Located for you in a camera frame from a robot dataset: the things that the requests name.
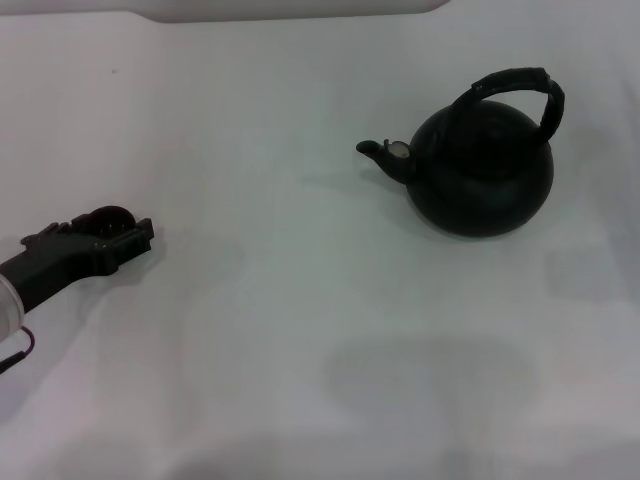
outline cable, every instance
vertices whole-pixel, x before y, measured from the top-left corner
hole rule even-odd
[[[29,336],[29,340],[31,344],[29,348],[27,348],[24,352],[18,352],[15,355],[10,356],[9,358],[5,358],[0,362],[0,374],[3,374],[11,367],[16,366],[22,360],[27,358],[29,354],[33,351],[33,347],[36,346],[36,337],[33,335],[33,332],[29,330],[27,327],[20,327],[20,329]]]

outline kettle spout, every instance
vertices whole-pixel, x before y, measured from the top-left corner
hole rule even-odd
[[[360,142],[356,150],[366,155],[396,182],[407,185],[416,176],[415,159],[411,155],[411,147],[403,142],[384,141],[380,145],[373,140]]]

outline white table surface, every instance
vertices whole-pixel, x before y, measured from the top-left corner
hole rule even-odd
[[[636,479],[640,4],[610,3],[0,18],[2,258],[106,204],[159,237],[29,314],[0,478]],[[567,93],[552,194],[504,238],[443,236],[355,144],[516,66]]]

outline kettle handle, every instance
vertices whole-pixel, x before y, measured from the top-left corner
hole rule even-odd
[[[544,68],[515,68],[492,73],[456,100],[451,107],[441,131],[440,141],[444,142],[456,126],[462,114],[475,103],[499,93],[531,90],[548,95],[547,106],[540,126],[529,138],[516,138],[503,143],[499,150],[535,148],[549,141],[556,133],[564,113],[564,92],[551,80]]]

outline black kettle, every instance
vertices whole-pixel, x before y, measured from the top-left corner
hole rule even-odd
[[[533,90],[548,95],[540,125],[486,98]],[[549,139],[560,126],[564,92],[542,68],[494,73],[427,120],[413,137],[357,150],[407,186],[420,212],[456,235],[489,237],[527,223],[553,183]]]

